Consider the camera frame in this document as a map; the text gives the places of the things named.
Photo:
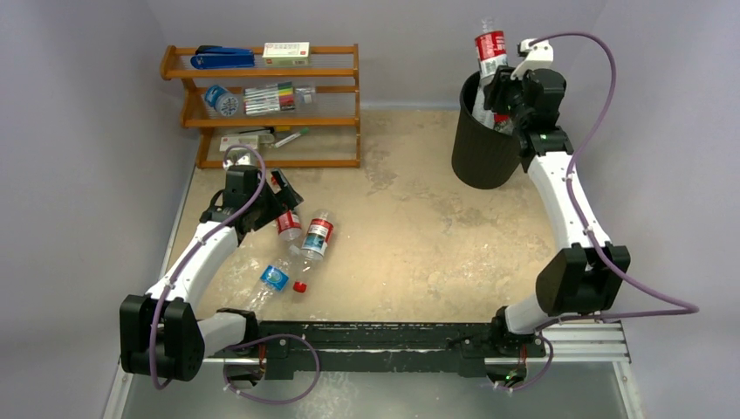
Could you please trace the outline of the red label bottle red cap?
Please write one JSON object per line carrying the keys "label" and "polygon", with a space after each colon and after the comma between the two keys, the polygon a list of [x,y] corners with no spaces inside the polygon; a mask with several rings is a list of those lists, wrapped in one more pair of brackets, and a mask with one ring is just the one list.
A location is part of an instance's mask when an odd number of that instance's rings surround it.
{"label": "red label bottle red cap", "polygon": [[493,17],[483,19],[482,33],[475,38],[475,45],[479,81],[471,115],[487,128],[495,128],[505,118],[499,117],[493,111],[484,108],[484,88],[491,82],[499,66],[508,65],[508,58],[505,49],[504,31],[500,29]]}

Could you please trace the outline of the black ribbed waste bin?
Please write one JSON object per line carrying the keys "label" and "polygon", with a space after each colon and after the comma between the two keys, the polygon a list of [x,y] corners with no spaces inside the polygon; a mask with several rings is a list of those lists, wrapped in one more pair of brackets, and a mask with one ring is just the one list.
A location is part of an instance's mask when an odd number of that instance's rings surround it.
{"label": "black ribbed waste bin", "polygon": [[459,116],[451,154],[451,168],[457,178],[476,189],[504,185],[520,164],[518,142],[476,120],[472,115],[479,75],[464,81],[458,96]]}

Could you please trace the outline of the blue label clear bottle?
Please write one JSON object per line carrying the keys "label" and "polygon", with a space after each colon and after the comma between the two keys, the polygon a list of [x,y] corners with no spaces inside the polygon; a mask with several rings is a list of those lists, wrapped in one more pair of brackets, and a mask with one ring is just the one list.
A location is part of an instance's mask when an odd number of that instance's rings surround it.
{"label": "blue label clear bottle", "polygon": [[279,257],[269,262],[258,277],[244,306],[257,319],[264,317],[267,305],[293,279],[299,253],[300,250],[295,245],[290,245]]}

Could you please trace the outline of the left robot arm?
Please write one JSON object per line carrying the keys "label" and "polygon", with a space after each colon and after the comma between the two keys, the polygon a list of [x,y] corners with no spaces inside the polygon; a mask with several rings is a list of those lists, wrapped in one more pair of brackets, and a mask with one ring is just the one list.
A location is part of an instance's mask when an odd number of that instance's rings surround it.
{"label": "left robot arm", "polygon": [[225,186],[211,198],[194,237],[166,274],[142,295],[120,305],[120,365],[163,386],[191,381],[205,358],[226,348],[253,355],[258,320],[247,309],[222,308],[207,319],[195,309],[222,264],[245,237],[296,209],[302,196],[278,168],[228,168]]}

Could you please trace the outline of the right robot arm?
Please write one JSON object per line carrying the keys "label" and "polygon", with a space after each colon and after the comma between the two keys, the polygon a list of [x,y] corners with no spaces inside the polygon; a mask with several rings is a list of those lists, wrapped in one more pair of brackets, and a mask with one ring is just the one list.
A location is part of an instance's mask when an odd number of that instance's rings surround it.
{"label": "right robot arm", "polygon": [[575,317],[613,306],[622,280],[611,265],[626,270],[627,248],[615,245],[600,227],[576,173],[574,149],[558,125],[566,81],[550,69],[517,76],[510,66],[497,69],[485,87],[485,106],[510,118],[521,165],[535,185],[549,217],[557,254],[538,274],[533,294],[497,313],[490,331],[499,354],[513,354],[524,336],[562,315]]}

